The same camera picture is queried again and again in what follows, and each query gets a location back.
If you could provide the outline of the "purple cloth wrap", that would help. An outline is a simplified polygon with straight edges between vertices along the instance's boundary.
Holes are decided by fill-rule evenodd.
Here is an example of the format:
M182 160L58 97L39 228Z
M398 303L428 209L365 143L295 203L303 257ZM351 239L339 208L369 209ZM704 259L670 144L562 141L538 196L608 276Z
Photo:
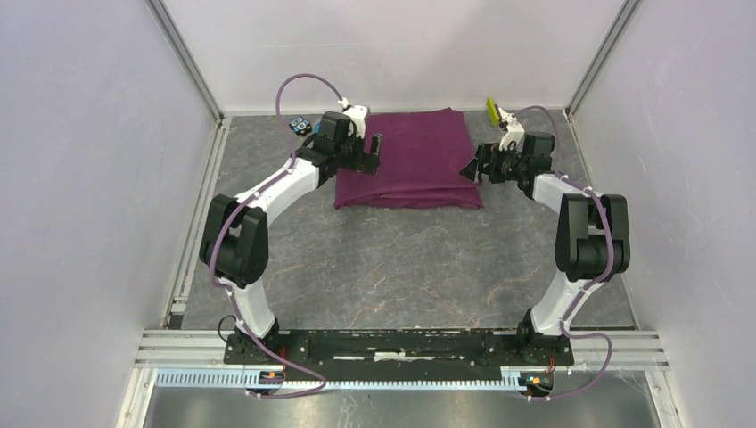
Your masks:
M340 170L335 209L483 207L479 185L460 175L475 154L462 111L375 114L366 131L382 136L380 166L372 175Z

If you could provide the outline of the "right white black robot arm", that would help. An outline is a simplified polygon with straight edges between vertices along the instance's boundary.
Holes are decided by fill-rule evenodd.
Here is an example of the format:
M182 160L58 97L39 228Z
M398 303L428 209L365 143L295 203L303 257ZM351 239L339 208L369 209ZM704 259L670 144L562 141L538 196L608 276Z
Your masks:
M555 277L518 324L514 341L517 357L527 364L567 347L571 322L587 299L630 262L627 199L598 193L553 170L555 147L555 136L541 132L525 134L521 143L481 144L460 171L474 183L514 182L558 216Z

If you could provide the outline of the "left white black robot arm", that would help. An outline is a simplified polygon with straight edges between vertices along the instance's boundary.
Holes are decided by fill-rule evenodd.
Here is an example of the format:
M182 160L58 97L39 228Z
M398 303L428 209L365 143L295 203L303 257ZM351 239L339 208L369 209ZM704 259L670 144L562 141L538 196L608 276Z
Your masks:
M369 113L368 107L356 104L326 112L317 132L279 170L236 196L218 194L210 201L200 260L209 268L213 285L226 293L237 329L248 336L245 349L259 363L273 361L280 351L280 340L271 333L276 318L259 282L269 261L268 229L340 170L376 172L382 137L366 139Z

